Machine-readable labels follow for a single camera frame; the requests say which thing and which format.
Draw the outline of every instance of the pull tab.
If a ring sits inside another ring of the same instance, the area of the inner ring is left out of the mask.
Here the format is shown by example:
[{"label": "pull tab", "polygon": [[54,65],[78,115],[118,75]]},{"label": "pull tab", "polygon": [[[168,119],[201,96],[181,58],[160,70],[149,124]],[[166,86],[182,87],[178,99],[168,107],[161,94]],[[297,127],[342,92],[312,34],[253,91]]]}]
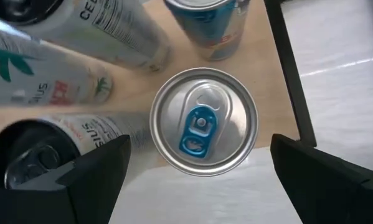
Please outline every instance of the pull tab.
[{"label": "pull tab", "polygon": [[179,149],[188,155],[204,158],[217,130],[217,117],[208,106],[197,106],[189,112]]}]

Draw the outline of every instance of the can lid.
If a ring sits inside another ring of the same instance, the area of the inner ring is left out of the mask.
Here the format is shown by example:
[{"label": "can lid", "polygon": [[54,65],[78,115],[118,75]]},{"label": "can lid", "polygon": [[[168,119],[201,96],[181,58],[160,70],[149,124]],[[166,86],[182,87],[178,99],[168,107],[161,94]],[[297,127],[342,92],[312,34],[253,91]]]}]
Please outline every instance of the can lid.
[{"label": "can lid", "polygon": [[222,4],[228,3],[229,0],[166,0],[168,3],[181,9],[199,11],[214,9]]},{"label": "can lid", "polygon": [[237,167],[258,134],[258,113],[248,90],[231,75],[193,68],[168,80],[150,114],[153,141],[175,168],[212,176]]},{"label": "can lid", "polygon": [[0,132],[0,188],[16,189],[79,155],[72,139],[55,125],[17,121]]}]

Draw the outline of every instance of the can label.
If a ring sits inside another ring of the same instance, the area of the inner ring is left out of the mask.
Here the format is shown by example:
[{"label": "can label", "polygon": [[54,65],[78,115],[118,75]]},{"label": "can label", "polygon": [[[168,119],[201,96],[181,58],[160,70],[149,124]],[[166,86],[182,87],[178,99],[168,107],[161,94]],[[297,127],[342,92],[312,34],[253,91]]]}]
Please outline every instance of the can label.
[{"label": "can label", "polygon": [[232,0],[208,11],[186,11],[166,2],[198,52],[209,60],[231,56],[241,41],[250,0]]},{"label": "can label", "polygon": [[49,121],[68,134],[84,155],[121,135],[118,127],[108,118],[96,115],[52,115],[41,119]]},{"label": "can label", "polygon": [[71,105],[104,101],[112,80],[101,68],[57,58],[54,50],[0,32],[0,105]]},{"label": "can label", "polygon": [[148,115],[120,114],[63,114],[41,117],[71,137],[84,155],[112,139],[128,134],[131,138],[131,159],[125,182],[129,182],[157,162],[156,148],[151,139]]},{"label": "can label", "polygon": [[43,38],[130,68],[157,70],[169,51],[164,32],[134,0],[81,0]]}]

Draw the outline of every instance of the light wood table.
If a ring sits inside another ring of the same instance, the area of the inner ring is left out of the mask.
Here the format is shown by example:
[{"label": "light wood table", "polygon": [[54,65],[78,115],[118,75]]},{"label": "light wood table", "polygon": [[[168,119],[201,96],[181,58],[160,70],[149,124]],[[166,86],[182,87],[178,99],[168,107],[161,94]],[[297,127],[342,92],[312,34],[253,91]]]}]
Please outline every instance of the light wood table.
[{"label": "light wood table", "polygon": [[[263,0],[251,0],[245,32],[237,53],[219,62],[206,62],[195,53],[162,0],[152,0],[144,6],[167,32],[172,42],[172,61],[165,71],[142,74],[103,63],[115,80],[114,91],[104,105],[0,108],[0,131],[18,119],[33,118],[42,114],[149,111],[156,92],[173,75],[188,68],[212,67],[237,77],[254,97],[260,122],[255,147],[269,146],[273,133],[284,134],[292,139],[300,138]],[[80,57],[88,63],[102,63],[86,56]]]}]

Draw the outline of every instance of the aluminum can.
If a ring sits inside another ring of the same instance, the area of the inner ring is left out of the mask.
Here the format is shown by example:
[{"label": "aluminum can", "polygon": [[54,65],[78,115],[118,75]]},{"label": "aluminum can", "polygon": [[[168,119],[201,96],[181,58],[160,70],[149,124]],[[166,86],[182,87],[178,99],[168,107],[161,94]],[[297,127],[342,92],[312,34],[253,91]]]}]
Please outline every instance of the aluminum can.
[{"label": "aluminum can", "polygon": [[250,0],[164,0],[197,53],[206,60],[232,56],[242,38]]},{"label": "aluminum can", "polygon": [[18,121],[0,133],[0,179],[7,189],[56,169],[121,136],[130,135],[131,158],[124,181],[130,183],[156,165],[149,115],[138,113],[56,114]]},{"label": "aluminum can", "polygon": [[28,34],[126,68],[156,71],[169,57],[163,30],[134,0],[0,0],[0,19]]},{"label": "aluminum can", "polygon": [[102,66],[0,30],[0,105],[102,103],[111,87]]},{"label": "aluminum can", "polygon": [[207,177],[228,172],[248,156],[258,134],[258,115],[248,90],[234,77],[193,68],[158,91],[150,128],[170,165]]}]

